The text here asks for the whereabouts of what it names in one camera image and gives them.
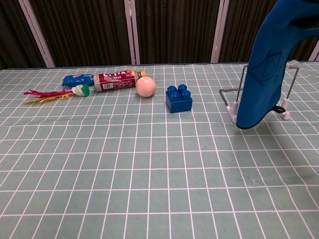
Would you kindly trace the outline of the blue and grey cloth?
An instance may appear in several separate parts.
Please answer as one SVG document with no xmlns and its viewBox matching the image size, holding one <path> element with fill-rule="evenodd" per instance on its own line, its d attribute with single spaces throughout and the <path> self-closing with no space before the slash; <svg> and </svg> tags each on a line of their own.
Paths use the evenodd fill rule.
<svg viewBox="0 0 319 239">
<path fill-rule="evenodd" d="M 319 36 L 319 0 L 278 0 L 253 44 L 236 125 L 249 129 L 276 110 L 288 57 L 305 38 Z"/>
</svg>

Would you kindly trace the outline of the blue toy building block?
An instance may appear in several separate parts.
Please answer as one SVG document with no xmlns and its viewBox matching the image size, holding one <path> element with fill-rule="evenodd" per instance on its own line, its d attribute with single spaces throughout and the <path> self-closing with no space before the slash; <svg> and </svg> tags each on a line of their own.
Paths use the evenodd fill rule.
<svg viewBox="0 0 319 239">
<path fill-rule="evenodd" d="M 165 102 L 170 113 L 190 111 L 192 108 L 191 92 L 185 84 L 169 86 L 165 93 Z"/>
</svg>

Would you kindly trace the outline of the pale pink ball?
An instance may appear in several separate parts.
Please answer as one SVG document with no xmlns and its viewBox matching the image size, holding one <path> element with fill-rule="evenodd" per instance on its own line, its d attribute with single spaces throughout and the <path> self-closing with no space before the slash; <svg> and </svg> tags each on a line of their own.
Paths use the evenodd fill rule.
<svg viewBox="0 0 319 239">
<path fill-rule="evenodd" d="M 136 82 L 136 90 L 141 97 L 150 97 L 155 93 L 156 83 L 151 77 L 141 77 Z"/>
</svg>

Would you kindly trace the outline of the Costa coffee bottle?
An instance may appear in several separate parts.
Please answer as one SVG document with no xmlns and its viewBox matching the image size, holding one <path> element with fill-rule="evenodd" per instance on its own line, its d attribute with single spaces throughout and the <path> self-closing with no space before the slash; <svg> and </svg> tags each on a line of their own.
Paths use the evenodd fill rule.
<svg viewBox="0 0 319 239">
<path fill-rule="evenodd" d="M 124 70 L 115 73 L 104 73 L 94 75 L 94 87 L 96 91 L 107 91 L 114 89 L 131 88 L 141 77 L 145 77 L 145 71 Z"/>
</svg>

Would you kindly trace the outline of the green checkered tablecloth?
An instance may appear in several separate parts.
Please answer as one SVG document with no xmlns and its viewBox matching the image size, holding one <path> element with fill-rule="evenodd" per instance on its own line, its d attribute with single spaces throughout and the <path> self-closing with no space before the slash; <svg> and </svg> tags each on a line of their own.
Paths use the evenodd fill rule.
<svg viewBox="0 0 319 239">
<path fill-rule="evenodd" d="M 27 104 L 74 74 L 0 70 L 0 239 L 319 239 L 319 63 L 300 69 L 289 120 L 240 130 L 219 95 L 242 65 L 148 65 L 151 98 L 122 89 Z M 170 113 L 185 84 L 190 111 Z"/>
</svg>

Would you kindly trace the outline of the colourful feather shuttlecock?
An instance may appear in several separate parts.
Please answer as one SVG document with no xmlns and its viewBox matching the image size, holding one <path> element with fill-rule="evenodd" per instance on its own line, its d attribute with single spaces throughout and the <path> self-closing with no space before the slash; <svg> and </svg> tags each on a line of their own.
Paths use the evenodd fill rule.
<svg viewBox="0 0 319 239">
<path fill-rule="evenodd" d="M 47 101 L 55 100 L 57 98 L 68 98 L 70 96 L 76 95 L 80 97 L 87 97 L 90 95 L 90 89 L 87 84 L 78 85 L 72 87 L 71 90 L 62 90 L 62 91 L 54 91 L 54 92 L 39 92 L 36 90 L 29 90 L 23 93 L 24 95 L 33 95 L 36 98 L 25 101 L 26 103 L 40 102 L 45 103 Z"/>
</svg>

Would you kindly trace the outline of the dark pleated screen panel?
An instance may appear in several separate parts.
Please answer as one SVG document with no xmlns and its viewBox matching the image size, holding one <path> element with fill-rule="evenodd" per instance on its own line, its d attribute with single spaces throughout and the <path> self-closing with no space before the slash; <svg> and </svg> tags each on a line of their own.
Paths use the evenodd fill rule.
<svg viewBox="0 0 319 239">
<path fill-rule="evenodd" d="M 229 0 L 219 62 L 249 62 L 265 17 L 278 0 Z"/>
<path fill-rule="evenodd" d="M 210 62 L 220 0 L 135 0 L 141 64 Z"/>
<path fill-rule="evenodd" d="M 18 0 L 0 0 L 0 70 L 45 66 Z"/>
<path fill-rule="evenodd" d="M 57 67 L 131 64 L 124 0 L 29 0 Z"/>
</svg>

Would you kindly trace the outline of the blue snack packet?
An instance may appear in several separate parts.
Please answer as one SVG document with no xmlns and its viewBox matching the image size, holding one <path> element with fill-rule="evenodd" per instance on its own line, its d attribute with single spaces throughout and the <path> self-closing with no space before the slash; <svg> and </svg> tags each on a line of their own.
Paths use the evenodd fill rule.
<svg viewBox="0 0 319 239">
<path fill-rule="evenodd" d="M 81 74 L 81 75 L 68 75 L 63 78 L 62 86 L 75 87 L 78 85 L 86 84 L 91 86 L 94 84 L 94 75 Z"/>
</svg>

